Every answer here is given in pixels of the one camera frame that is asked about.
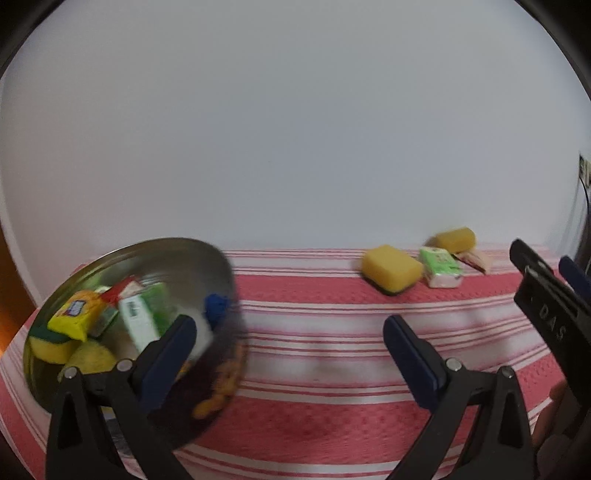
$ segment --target stainless steel bowl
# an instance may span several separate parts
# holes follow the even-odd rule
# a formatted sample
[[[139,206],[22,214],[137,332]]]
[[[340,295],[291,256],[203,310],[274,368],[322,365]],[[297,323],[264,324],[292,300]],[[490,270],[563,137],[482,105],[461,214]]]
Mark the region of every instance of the stainless steel bowl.
[[[214,246],[187,238],[162,238],[145,241],[112,252],[66,280],[43,304],[34,325],[46,324],[53,314],[77,291],[111,286],[129,275],[135,275],[146,285],[165,282],[178,312],[191,316],[197,323],[194,354],[201,354],[195,366],[178,381],[153,421],[162,424],[168,439],[176,445],[186,443],[213,420],[213,415],[201,420],[191,417],[195,404],[211,395],[216,368],[233,355],[236,342],[243,332],[242,318],[237,306],[232,268],[226,257]],[[203,320],[203,299],[217,293],[234,300],[223,324],[213,335]],[[102,340],[118,358],[134,358],[138,352],[121,322],[110,328]],[[57,374],[61,365],[45,363],[32,354],[29,342],[23,353],[24,374],[28,387],[47,411],[51,411],[58,388]],[[187,423],[179,439],[177,423]]]

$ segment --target screw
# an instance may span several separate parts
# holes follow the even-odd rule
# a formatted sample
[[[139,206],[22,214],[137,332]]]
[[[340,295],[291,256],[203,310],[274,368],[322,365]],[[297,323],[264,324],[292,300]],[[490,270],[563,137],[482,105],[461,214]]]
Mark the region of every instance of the screw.
[[[501,373],[507,378],[513,378],[515,371],[511,367],[501,367]]]
[[[68,379],[72,379],[76,376],[77,373],[78,373],[78,369],[76,367],[68,367],[68,368],[66,368],[66,371],[64,372],[64,377],[66,377]]]
[[[117,370],[120,372],[128,372],[131,370],[132,366],[134,366],[134,363],[129,358],[125,358],[117,363]]]
[[[445,360],[445,366],[448,367],[448,369],[452,372],[457,372],[463,367],[462,362],[460,362],[457,358],[448,358]]]

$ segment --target yellow sponge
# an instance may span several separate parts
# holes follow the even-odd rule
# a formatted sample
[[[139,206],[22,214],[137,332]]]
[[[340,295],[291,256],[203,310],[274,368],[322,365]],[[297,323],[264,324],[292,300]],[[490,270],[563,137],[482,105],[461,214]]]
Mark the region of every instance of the yellow sponge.
[[[68,338],[67,342],[51,343],[41,338],[29,337],[33,355],[48,364],[65,364],[80,345],[78,340]]]
[[[394,295],[420,280],[423,264],[390,245],[382,245],[365,252],[361,273],[385,294]]]
[[[438,233],[433,240],[434,247],[444,248],[451,254],[465,252],[476,246],[476,235],[468,227]]]
[[[113,370],[116,363],[117,359],[107,347],[94,340],[88,340],[76,349],[61,369],[57,380],[61,382],[68,367],[78,367],[83,374],[98,374]]]
[[[80,345],[78,340],[52,332],[46,325],[35,324],[31,325],[28,341],[33,355],[39,360],[57,365],[65,364]]]

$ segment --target white wall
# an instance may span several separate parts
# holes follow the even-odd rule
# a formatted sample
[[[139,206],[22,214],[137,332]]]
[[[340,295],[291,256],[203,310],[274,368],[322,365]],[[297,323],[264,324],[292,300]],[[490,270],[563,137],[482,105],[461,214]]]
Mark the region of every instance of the white wall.
[[[590,127],[513,0],[67,0],[6,75],[0,214],[37,300],[164,235],[573,251]]]

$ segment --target soap box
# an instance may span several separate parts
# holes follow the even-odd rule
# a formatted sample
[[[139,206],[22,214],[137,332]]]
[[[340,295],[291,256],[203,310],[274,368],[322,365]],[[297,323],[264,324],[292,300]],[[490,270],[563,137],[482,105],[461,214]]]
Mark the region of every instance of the soap box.
[[[425,279],[431,288],[456,288],[462,283],[463,270],[443,248],[422,247],[418,259],[425,265]]]

